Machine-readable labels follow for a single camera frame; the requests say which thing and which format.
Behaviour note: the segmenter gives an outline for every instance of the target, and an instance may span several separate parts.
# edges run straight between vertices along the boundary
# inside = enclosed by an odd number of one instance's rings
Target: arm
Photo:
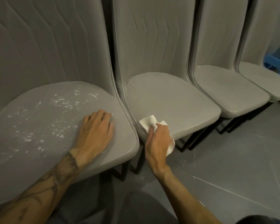
[[[154,175],[163,187],[181,224],[220,224],[220,222],[196,200],[166,165],[166,153],[172,138],[168,126],[158,124],[156,132],[150,127],[145,144],[145,157]]]
[[[75,147],[0,211],[0,223],[45,223],[75,177],[110,142],[114,128],[110,118],[104,110],[85,116]]]

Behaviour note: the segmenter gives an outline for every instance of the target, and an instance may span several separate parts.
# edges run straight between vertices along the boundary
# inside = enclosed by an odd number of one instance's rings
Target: chair seat
[[[137,133],[118,99],[89,83],[62,82],[27,91],[10,102],[0,112],[0,204],[55,166],[74,146],[83,117],[98,109],[113,114],[114,137],[76,182],[136,155]]]
[[[248,62],[240,62],[239,71],[241,75],[264,89],[271,96],[271,101],[280,100],[280,75]]]
[[[131,77],[124,97],[143,141],[146,132],[139,120],[144,117],[154,115],[158,121],[164,120],[171,136],[177,140],[214,123],[221,112],[192,84],[160,72]]]
[[[198,86],[222,109],[221,116],[235,118],[261,107],[269,95],[240,74],[225,68],[203,65],[195,68]]]

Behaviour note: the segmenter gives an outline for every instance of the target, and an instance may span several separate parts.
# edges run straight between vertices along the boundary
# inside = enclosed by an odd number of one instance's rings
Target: gray tile floor
[[[175,150],[167,163],[223,223],[256,214],[280,219],[280,104],[231,134],[214,131],[194,151]],[[57,214],[69,223],[177,223],[147,164],[125,182],[102,173],[71,186]]]

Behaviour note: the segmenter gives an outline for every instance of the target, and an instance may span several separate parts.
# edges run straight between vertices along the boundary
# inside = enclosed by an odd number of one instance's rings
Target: person's right hand
[[[166,165],[166,154],[172,140],[168,126],[158,124],[154,133],[153,127],[149,128],[148,137],[145,143],[145,158],[155,175],[168,168]]]
[[[114,123],[109,123],[111,116],[111,113],[98,110],[84,117],[75,147],[70,150],[79,169],[85,167],[109,144],[114,129]]]

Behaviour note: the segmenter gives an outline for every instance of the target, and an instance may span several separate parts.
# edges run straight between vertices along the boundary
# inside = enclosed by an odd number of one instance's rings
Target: blue container
[[[280,74],[280,59],[274,57],[273,55],[271,55],[271,54],[265,55],[264,66],[267,69]]]

